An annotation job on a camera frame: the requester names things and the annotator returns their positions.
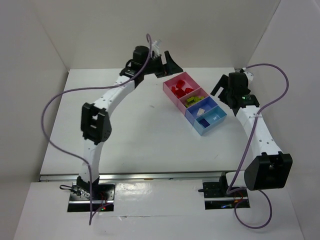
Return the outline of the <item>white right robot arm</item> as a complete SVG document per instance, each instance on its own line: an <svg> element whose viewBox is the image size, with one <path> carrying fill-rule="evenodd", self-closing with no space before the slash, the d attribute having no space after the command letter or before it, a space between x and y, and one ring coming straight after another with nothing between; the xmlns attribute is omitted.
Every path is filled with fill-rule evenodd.
<svg viewBox="0 0 320 240"><path fill-rule="evenodd" d="M224 74L211 91L211 95L217 95L233 111L248 137L240 164L244 163L248 151L252 151L253 157L245 170L239 165L235 172L225 174L227 194L236 189L282 189L293 164L292 156L283 153L270 134L260 103L249 90L251 79L248 72Z"/></svg>

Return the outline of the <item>red curved lego brick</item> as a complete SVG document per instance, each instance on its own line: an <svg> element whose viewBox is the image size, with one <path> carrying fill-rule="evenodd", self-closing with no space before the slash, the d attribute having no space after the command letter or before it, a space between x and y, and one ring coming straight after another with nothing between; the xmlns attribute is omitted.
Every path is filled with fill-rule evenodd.
<svg viewBox="0 0 320 240"><path fill-rule="evenodd" d="M187 87L185 90L184 90L184 92L186 93L186 94L189 94L189 93L191 93L191 92L193 92L194 91L194 89L193 88L189 88L189 87Z"/></svg>

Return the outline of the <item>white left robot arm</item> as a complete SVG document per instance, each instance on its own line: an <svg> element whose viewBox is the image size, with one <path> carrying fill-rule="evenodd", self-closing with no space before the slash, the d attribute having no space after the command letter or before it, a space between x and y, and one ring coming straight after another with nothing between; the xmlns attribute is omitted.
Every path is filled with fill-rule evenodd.
<svg viewBox="0 0 320 240"><path fill-rule="evenodd" d="M120 102L144 80L146 75L157 78L183 72L172 59L169 51L164 52L166 63L155 47L137 46L114 84L93 103L84 103L81 110L80 129L84 138L85 162L76 180L76 185L94 198L99 193L99 164L104 143L112 133L110 117Z"/></svg>

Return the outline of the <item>red long lego brick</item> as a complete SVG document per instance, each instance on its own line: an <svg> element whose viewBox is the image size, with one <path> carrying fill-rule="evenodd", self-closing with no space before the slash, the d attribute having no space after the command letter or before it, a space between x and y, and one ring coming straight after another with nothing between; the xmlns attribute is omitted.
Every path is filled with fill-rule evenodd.
<svg viewBox="0 0 320 240"><path fill-rule="evenodd" d="M178 82L176 83L176 88L177 89L182 89L183 88L183 86L186 84L186 82L184 81L184 80L178 80Z"/></svg>

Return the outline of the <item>green square lego brick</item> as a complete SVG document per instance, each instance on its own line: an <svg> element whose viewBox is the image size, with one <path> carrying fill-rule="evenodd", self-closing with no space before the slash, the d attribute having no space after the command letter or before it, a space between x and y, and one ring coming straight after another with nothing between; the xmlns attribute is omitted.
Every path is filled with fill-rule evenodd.
<svg viewBox="0 0 320 240"><path fill-rule="evenodd" d="M193 104L195 104L195 98L193 96L186 99L186 104L185 105L186 105L187 108L192 106Z"/></svg>

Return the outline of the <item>beige lego brick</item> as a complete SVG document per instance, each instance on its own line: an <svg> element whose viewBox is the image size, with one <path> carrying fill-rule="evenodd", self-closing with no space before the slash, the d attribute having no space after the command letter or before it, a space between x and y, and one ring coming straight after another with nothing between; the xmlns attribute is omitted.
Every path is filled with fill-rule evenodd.
<svg viewBox="0 0 320 240"><path fill-rule="evenodd" d="M205 113L205 109L199 108L196 115L197 115L197 116L201 116L201 115L204 114L204 113Z"/></svg>

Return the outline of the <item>purple lego brick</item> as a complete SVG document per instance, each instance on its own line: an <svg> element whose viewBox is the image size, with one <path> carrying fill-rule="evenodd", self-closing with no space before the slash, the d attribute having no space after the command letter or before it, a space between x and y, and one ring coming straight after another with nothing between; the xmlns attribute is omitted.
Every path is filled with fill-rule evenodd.
<svg viewBox="0 0 320 240"><path fill-rule="evenodd" d="M199 123L202 125L202 127L203 128L207 128L207 127L209 127L210 126L210 123L206 120L206 119L201 119L200 121L199 121Z"/></svg>

